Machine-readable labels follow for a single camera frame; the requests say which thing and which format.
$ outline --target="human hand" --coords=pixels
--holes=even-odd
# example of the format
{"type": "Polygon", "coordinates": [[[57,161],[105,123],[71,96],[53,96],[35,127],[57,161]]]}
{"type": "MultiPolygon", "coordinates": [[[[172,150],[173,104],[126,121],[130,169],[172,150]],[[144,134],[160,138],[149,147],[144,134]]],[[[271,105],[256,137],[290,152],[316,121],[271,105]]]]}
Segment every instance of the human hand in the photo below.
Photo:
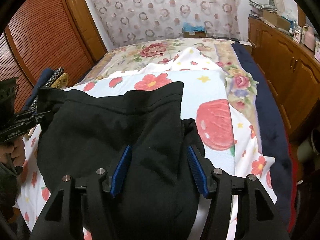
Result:
{"type": "Polygon", "coordinates": [[[0,162],[7,163],[6,153],[9,153],[11,158],[14,158],[14,166],[22,166],[26,159],[23,136],[17,138],[13,145],[0,145],[0,162]]]}

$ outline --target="pink bottle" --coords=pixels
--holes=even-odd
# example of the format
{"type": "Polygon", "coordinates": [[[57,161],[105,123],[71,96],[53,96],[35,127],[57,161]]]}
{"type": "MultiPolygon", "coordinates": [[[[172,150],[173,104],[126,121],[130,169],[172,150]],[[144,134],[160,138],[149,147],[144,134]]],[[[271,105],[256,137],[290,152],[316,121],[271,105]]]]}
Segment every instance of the pink bottle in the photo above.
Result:
{"type": "Polygon", "coordinates": [[[309,49],[311,49],[312,51],[315,51],[316,39],[315,39],[315,32],[313,28],[310,26],[304,26],[302,30],[304,35],[304,45],[309,49]]]}

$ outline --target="trash can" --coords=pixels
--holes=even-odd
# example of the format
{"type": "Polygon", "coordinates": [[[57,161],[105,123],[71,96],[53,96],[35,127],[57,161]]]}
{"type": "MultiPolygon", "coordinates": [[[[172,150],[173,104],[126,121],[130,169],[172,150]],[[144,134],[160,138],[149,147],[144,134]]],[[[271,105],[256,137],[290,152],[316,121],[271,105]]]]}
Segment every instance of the trash can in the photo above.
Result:
{"type": "Polygon", "coordinates": [[[313,129],[310,136],[298,147],[297,157],[301,163],[311,160],[314,155],[320,155],[320,131],[313,129]]]}

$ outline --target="floral blanket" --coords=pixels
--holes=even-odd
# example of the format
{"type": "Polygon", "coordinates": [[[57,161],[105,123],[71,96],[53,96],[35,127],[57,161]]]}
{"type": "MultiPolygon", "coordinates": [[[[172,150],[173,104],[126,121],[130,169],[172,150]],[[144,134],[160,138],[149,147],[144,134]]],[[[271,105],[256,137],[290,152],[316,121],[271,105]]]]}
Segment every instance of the floral blanket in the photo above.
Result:
{"type": "Polygon", "coordinates": [[[254,104],[257,82],[241,67],[232,43],[229,40],[194,38],[148,41],[120,47],[106,53],[78,85],[107,78],[115,71],[140,70],[149,63],[167,64],[178,52],[195,47],[227,72],[225,87],[228,101],[253,125],[261,152],[260,129],[254,104]]]}

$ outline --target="yellow star print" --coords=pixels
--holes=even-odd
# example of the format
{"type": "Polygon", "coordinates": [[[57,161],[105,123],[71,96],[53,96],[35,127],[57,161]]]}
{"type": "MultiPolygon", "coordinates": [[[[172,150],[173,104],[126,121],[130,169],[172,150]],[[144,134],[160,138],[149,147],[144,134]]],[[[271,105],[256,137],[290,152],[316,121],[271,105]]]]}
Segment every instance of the yellow star print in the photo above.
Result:
{"type": "Polygon", "coordinates": [[[202,83],[206,83],[207,81],[211,80],[209,77],[207,76],[201,76],[199,78],[197,78],[198,80],[200,80],[202,83]]]}

